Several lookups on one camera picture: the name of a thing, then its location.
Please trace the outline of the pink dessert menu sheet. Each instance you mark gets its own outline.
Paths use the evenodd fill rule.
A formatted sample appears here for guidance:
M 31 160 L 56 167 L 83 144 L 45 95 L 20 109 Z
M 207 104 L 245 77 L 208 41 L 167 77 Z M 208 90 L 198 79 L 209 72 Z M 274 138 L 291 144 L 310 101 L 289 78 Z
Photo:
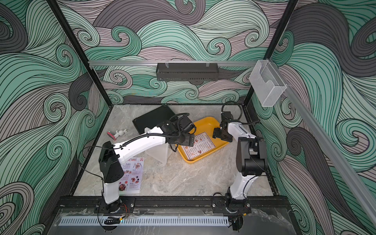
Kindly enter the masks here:
M 136 157 L 122 165 L 123 177 L 118 183 L 120 195 L 139 194 L 141 191 L 145 159 Z

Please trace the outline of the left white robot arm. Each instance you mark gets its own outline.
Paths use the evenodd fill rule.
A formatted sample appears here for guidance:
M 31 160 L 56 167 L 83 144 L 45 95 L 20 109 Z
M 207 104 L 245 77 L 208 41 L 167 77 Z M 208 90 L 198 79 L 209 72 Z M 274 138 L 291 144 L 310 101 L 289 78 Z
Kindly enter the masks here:
M 118 187 L 124 176 L 121 167 L 123 164 L 146 150 L 164 144 L 193 147 L 196 130 L 196 126 L 189 119 L 189 113 L 180 113 L 128 141 L 114 145 L 110 142 L 103 144 L 99 156 L 99 169 L 102 174 L 105 209 L 109 213 L 115 213 L 120 209 Z

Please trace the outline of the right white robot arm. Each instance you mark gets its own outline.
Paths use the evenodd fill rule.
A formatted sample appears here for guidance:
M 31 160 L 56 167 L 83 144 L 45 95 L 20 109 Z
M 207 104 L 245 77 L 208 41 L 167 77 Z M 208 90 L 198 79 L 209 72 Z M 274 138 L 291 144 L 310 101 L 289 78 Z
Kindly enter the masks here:
M 246 207 L 248 191 L 253 182 L 266 172 L 267 156 L 266 145 L 256 135 L 246 129 L 247 125 L 254 122 L 241 122 L 243 111 L 238 118 L 234 118 L 230 111 L 225 111 L 227 105 L 235 104 L 235 101 L 227 101 L 221 107 L 221 123 L 213 130 L 212 137 L 231 143 L 236 141 L 236 167 L 238 173 L 233 184 L 228 188 L 225 198 L 225 209 L 227 212 L 235 214 Z

